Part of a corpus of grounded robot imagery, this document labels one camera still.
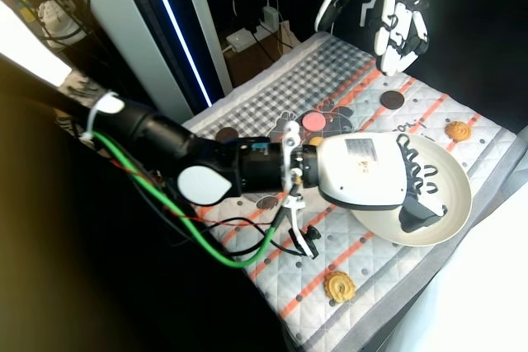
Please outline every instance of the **plate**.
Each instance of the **plate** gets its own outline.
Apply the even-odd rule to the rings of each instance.
[[[400,134],[393,135],[396,140]],[[391,242],[406,246],[435,245],[452,238],[465,225],[473,201],[471,187],[464,169],[444,148],[421,136],[407,136],[410,139],[409,147],[418,150],[414,161],[421,167],[431,164],[438,168],[438,173],[426,181],[438,186],[435,196],[447,206],[447,214],[429,227],[405,232],[398,219],[401,207],[382,211],[352,210],[352,213],[374,234]]]

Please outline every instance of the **green cable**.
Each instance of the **green cable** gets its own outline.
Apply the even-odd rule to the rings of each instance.
[[[255,261],[257,261],[260,257],[262,257],[266,249],[270,246],[271,239],[273,238],[273,234],[275,233],[275,230],[276,230],[274,227],[270,227],[268,229],[261,247],[258,249],[257,253],[255,253],[255,255],[250,257],[249,259],[245,261],[233,261],[223,256],[219,251],[214,249],[204,239],[204,237],[201,235],[200,231],[196,229],[192,221],[189,218],[187,218],[187,216],[183,213],[181,209],[179,209],[176,206],[176,204],[174,204],[163,192],[154,188],[141,175],[138,174],[139,172],[138,169],[127,158],[127,156],[124,155],[124,153],[121,150],[119,150],[116,145],[113,144],[111,140],[109,140],[105,135],[100,134],[95,131],[93,132],[93,136],[99,139],[108,148],[108,150],[111,151],[111,153],[114,155],[117,161],[120,162],[120,164],[123,167],[133,172],[132,177],[135,178],[135,180],[139,183],[141,187],[143,187],[147,192],[149,192],[161,204],[167,206],[173,213],[175,213],[180,218],[180,220],[183,222],[183,224],[187,227],[187,229],[191,232],[192,236],[202,245],[204,249],[206,249],[220,263],[228,267],[232,267],[232,268],[247,267],[248,265],[251,265]]]

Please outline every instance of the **blue light strip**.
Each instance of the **blue light strip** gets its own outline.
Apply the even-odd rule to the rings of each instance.
[[[195,61],[191,56],[191,52],[189,51],[189,48],[187,47],[187,43],[185,42],[185,39],[183,38],[182,31],[180,30],[180,26],[178,25],[176,21],[176,17],[174,16],[174,12],[171,9],[171,5],[169,4],[168,0],[162,0],[163,6],[165,6],[165,10],[167,10],[168,17],[171,20],[172,26],[174,27],[174,31],[176,32],[176,35],[178,36],[178,39],[180,40],[181,46],[183,47],[183,51],[185,52],[185,55],[187,59],[189,60],[189,64],[191,65],[192,72],[196,76],[196,81],[198,82],[198,85],[200,86],[202,94],[204,94],[205,101],[207,102],[207,106],[211,107],[211,100],[209,99],[209,95],[207,94],[207,91],[205,90],[204,83],[201,81],[200,74],[198,73],[198,69],[196,69]]]

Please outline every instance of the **pink round object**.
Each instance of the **pink round object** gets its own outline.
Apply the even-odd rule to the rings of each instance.
[[[316,111],[308,113],[303,117],[303,127],[310,132],[318,132],[327,124],[324,115]]]

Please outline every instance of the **quilted mat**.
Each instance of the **quilted mat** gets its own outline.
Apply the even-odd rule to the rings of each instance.
[[[388,90],[404,95],[402,107],[389,110],[380,104]],[[370,55],[328,34],[316,34],[186,126],[207,138],[231,127],[240,136],[266,135],[278,141],[287,120],[301,120],[314,110],[324,114],[326,127],[315,134],[302,131],[305,142],[353,131],[420,134],[462,165],[474,196],[468,224],[456,237],[437,246],[407,247],[377,237],[349,210],[329,204],[317,189],[307,189],[300,219],[304,229],[314,225],[321,233],[315,241],[319,256],[291,256],[272,246],[246,268],[304,350],[358,350],[447,260],[526,147],[515,134],[423,82],[402,73],[384,76]],[[446,135],[451,121],[471,125],[469,141],[457,143]],[[266,223],[282,196],[244,195],[198,212],[210,221],[243,216]],[[213,234],[228,250],[242,250],[261,238],[245,226],[221,226]],[[293,245],[288,228],[283,222],[275,236],[283,247]],[[326,296],[323,280],[334,270],[349,274],[356,284],[350,302],[338,304]]]

